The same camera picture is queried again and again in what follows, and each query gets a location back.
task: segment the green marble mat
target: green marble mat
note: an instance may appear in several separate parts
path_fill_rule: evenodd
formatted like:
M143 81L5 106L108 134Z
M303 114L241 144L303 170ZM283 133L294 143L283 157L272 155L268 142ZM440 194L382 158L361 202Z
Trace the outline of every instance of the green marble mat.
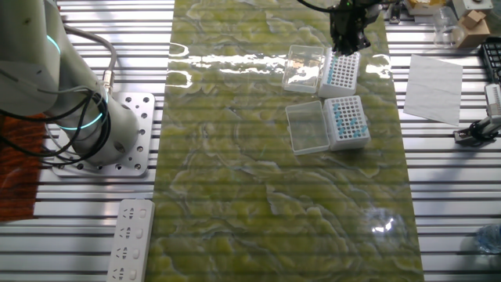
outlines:
M290 45L330 46L292 0L177 0L148 281L422 281L382 18L357 94L364 150L292 154Z

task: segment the cardboard box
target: cardboard box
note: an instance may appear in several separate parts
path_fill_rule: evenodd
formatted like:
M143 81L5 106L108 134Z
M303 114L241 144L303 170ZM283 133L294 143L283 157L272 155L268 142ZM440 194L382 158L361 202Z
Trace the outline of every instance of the cardboard box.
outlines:
M487 22L485 19L478 22L478 24L473 28L467 28L463 24L464 18L461 18L459 21L459 26L464 29L464 38L461 42L457 43L457 48L475 48L479 46L489 35L491 32L487 27ZM458 31L453 31L452 35L455 38L460 36Z
M463 16L463 26L467 28L474 28L486 15L482 12L471 11L466 16Z
M411 16L430 16L445 5L445 0L404 0Z

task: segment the white paper sheet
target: white paper sheet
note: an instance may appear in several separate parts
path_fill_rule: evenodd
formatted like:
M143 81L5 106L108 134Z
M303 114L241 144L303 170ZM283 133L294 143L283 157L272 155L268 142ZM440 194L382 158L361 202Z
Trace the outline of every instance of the white paper sheet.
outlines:
M463 66L412 55L404 113L460 124Z

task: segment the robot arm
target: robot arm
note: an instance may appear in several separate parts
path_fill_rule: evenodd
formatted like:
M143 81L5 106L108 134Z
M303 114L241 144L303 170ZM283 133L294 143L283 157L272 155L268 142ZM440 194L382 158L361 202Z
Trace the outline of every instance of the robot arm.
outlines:
M297 1L316 11L329 13L333 51L346 56L370 47L363 30L377 19L383 9L381 0L341 0L327 9L309 4L305 0Z
M78 55L52 0L0 0L0 42L0 113L44 113L65 131L81 159L95 167L132 150L139 131L136 116L109 95Z

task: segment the mounting plate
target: mounting plate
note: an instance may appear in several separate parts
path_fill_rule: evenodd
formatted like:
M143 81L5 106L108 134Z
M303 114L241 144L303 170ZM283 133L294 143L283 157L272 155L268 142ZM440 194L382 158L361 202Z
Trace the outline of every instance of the mounting plate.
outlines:
M150 142L155 111L155 96L151 93L114 93L115 100L129 107L138 119L138 139L133 149L115 164L95 167L86 161L76 164L53 167L57 176L64 178L139 178L145 175L150 158ZM68 143L66 133L61 130L59 144Z

